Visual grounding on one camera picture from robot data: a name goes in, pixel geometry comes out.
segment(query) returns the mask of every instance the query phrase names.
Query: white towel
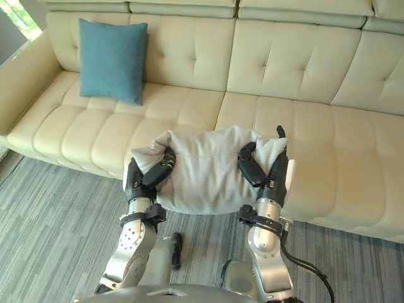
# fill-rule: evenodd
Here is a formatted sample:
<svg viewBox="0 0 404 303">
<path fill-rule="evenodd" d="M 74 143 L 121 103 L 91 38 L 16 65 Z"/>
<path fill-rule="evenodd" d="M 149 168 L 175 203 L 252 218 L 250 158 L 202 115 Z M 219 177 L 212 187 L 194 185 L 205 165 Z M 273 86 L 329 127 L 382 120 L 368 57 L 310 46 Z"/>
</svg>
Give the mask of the white towel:
<svg viewBox="0 0 404 303">
<path fill-rule="evenodd" d="M 157 203 L 164 208 L 191 214 L 231 213 L 243 204 L 255 205 L 258 189 L 237 167 L 240 149 L 251 141 L 256 142 L 253 157 L 268 174 L 288 140 L 266 140 L 239 126 L 202 133 L 167 131 L 149 147 L 132 150 L 132 156 L 146 173 L 162 159 L 166 146 L 174 150 L 173 172 L 157 186 Z"/>
</svg>

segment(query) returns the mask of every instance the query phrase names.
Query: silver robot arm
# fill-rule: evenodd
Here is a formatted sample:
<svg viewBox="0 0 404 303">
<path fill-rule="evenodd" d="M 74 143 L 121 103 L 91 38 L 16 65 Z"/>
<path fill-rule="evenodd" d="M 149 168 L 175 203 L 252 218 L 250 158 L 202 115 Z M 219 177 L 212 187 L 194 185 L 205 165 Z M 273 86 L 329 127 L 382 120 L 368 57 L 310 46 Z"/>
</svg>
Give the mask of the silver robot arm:
<svg viewBox="0 0 404 303">
<path fill-rule="evenodd" d="M 283 129 L 277 129 L 284 137 Z M 252 157 L 255 143 L 249 143 L 239 153 L 239 169 L 253 187 L 259 187 L 256 209 L 244 205 L 239 212 L 239 220 L 251 226 L 247 235 L 247 245 L 252 260 L 252 270 L 256 281 L 260 302 L 295 302 L 295 291 L 288 269 L 280 254 L 280 235 L 285 222 L 280 212 L 285 202 L 287 187 L 290 185 L 294 161 L 289 162 L 286 149 L 272 165 L 265 176 L 261 167 Z"/>
<path fill-rule="evenodd" d="M 175 165 L 175 154 L 167 148 L 163 159 L 145 175 L 134 158 L 124 170 L 123 188 L 129 210 L 120 218 L 122 232 L 115 253 L 109 259 L 97 294 L 137 286 L 146 270 L 157 238 L 157 224 L 165 221 L 165 210 L 155 204 L 155 186 Z"/>
</svg>

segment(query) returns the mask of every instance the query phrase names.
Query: gray carpet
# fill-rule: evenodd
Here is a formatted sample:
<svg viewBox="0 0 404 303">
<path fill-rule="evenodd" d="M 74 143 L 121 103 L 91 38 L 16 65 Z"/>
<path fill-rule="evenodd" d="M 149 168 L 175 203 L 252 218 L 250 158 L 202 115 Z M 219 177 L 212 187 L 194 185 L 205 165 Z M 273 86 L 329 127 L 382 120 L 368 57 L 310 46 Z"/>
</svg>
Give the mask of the gray carpet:
<svg viewBox="0 0 404 303">
<path fill-rule="evenodd" d="M 120 182 L 22 157 L 0 163 L 0 302 L 71 302 L 92 294 L 126 210 Z M 184 233 L 174 283 L 217 286 L 222 264 L 246 258 L 235 214 L 169 213 L 159 237 Z M 337 302 L 404 302 L 404 245 L 296 222 L 287 247 L 328 274 Z M 304 302 L 329 302 L 322 283 L 290 265 Z"/>
<path fill-rule="evenodd" d="M 6 156 L 8 148 L 0 144 L 0 161 Z"/>
</svg>

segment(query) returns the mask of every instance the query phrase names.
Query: black wire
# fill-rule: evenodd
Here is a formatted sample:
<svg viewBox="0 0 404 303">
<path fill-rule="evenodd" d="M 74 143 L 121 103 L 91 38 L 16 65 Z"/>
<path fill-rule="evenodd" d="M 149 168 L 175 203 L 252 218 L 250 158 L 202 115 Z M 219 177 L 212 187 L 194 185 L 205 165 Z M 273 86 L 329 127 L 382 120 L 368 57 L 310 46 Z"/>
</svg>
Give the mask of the black wire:
<svg viewBox="0 0 404 303">
<path fill-rule="evenodd" d="M 328 290 L 328 293 L 330 294 L 330 299 L 331 299 L 331 303 L 335 302 L 335 296 L 334 296 L 334 291 L 330 285 L 330 283 L 328 283 L 327 280 L 327 276 L 325 274 L 323 274 L 317 267 L 315 267 L 313 264 L 301 260 L 299 258 L 296 258 L 295 256 L 289 254 L 289 252 L 287 252 L 286 247 L 285 247 L 285 243 L 286 243 L 286 239 L 288 236 L 288 232 L 286 230 L 284 230 L 282 232 L 282 236 L 281 236 L 281 240 L 280 240 L 280 248 L 282 250 L 282 253 L 285 255 L 286 258 L 288 258 L 291 262 L 295 263 L 296 265 L 303 267 L 311 272 L 313 272 L 314 274 L 316 274 L 320 280 L 326 285 L 326 288 Z"/>
</svg>

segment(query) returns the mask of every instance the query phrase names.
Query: blue pillow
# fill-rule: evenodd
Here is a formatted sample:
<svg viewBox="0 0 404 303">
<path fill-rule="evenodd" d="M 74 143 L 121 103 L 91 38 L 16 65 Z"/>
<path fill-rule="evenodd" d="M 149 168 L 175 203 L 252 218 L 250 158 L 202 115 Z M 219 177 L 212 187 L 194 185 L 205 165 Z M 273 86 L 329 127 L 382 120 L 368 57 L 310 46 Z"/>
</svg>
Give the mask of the blue pillow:
<svg viewBox="0 0 404 303">
<path fill-rule="evenodd" d="M 147 23 L 115 26 L 80 19 L 81 92 L 142 105 Z"/>
</svg>

